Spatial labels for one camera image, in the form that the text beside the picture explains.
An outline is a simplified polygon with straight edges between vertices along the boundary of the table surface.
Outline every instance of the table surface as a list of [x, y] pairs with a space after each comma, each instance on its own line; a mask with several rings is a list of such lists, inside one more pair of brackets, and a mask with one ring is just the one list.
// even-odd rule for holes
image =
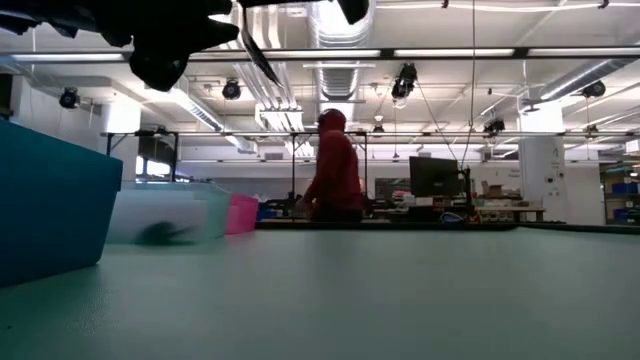
[[638, 359], [640, 239], [258, 231], [0, 289], [0, 359]]

